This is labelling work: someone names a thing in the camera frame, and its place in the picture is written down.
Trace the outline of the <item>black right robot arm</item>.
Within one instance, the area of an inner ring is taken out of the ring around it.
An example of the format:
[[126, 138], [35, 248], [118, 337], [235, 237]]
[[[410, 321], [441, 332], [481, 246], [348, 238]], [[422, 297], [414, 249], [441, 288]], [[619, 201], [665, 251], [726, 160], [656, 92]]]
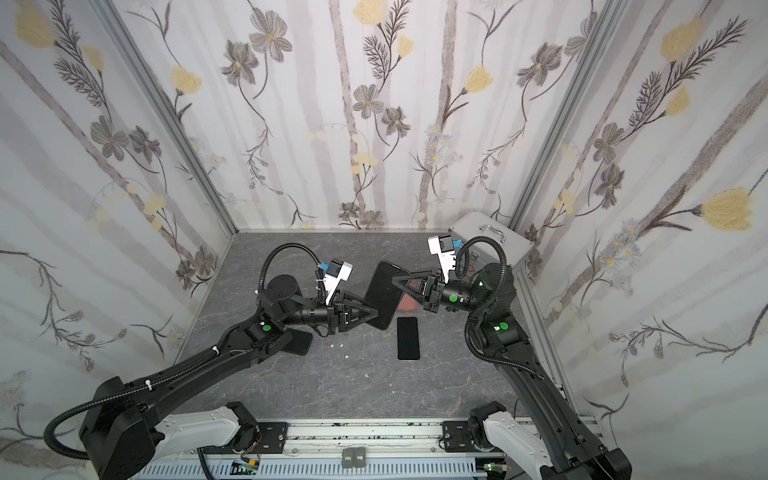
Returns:
[[514, 318], [512, 267], [502, 245], [487, 236], [458, 241], [430, 238], [441, 261], [432, 271], [404, 271], [391, 283], [424, 310], [463, 311], [464, 342], [477, 359], [494, 365], [522, 401], [537, 431], [513, 414], [486, 406], [470, 416], [470, 437], [481, 449], [498, 449], [531, 479], [628, 479], [632, 466], [584, 424], [539, 360], [529, 335]]

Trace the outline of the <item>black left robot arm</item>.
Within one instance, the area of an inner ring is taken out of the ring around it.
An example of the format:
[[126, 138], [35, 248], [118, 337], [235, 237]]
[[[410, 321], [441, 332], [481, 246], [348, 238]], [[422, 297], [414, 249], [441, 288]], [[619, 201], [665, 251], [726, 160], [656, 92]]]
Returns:
[[[316, 295], [302, 294], [287, 274], [267, 277], [277, 255], [298, 249], [312, 260]], [[43, 441], [53, 452], [88, 460], [101, 479], [128, 479], [148, 465], [169, 436], [160, 424], [178, 407], [222, 380], [286, 352], [304, 355], [314, 335], [327, 337], [376, 319], [383, 277], [373, 275], [366, 294], [339, 289], [347, 265], [322, 262], [309, 247], [284, 243], [266, 257], [253, 315], [230, 326], [206, 350], [164, 371], [123, 383], [113, 378], [102, 394], [55, 416]]]

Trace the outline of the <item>black phone case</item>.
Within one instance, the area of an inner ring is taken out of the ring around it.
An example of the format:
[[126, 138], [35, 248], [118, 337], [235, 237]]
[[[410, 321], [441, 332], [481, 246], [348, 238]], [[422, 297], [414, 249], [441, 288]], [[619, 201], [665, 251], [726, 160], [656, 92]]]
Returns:
[[404, 295], [393, 278], [408, 274], [408, 270], [388, 261], [381, 261], [377, 265], [364, 296], [365, 301], [378, 312], [378, 316], [368, 322], [370, 326], [382, 331], [389, 328]]

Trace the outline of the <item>pink phone case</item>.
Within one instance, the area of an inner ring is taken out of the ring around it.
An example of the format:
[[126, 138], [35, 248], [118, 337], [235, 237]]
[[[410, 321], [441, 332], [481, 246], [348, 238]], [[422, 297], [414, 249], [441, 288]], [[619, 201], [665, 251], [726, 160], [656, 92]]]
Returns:
[[398, 304], [398, 312], [415, 312], [421, 309], [421, 304], [412, 296], [404, 294]]

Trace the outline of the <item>black smartphone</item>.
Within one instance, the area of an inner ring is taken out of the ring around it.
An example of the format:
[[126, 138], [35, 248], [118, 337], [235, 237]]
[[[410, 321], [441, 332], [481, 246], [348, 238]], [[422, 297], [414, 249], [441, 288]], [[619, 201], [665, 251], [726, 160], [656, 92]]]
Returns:
[[420, 359], [419, 326], [416, 317], [397, 318], [397, 350], [399, 360], [416, 361]]

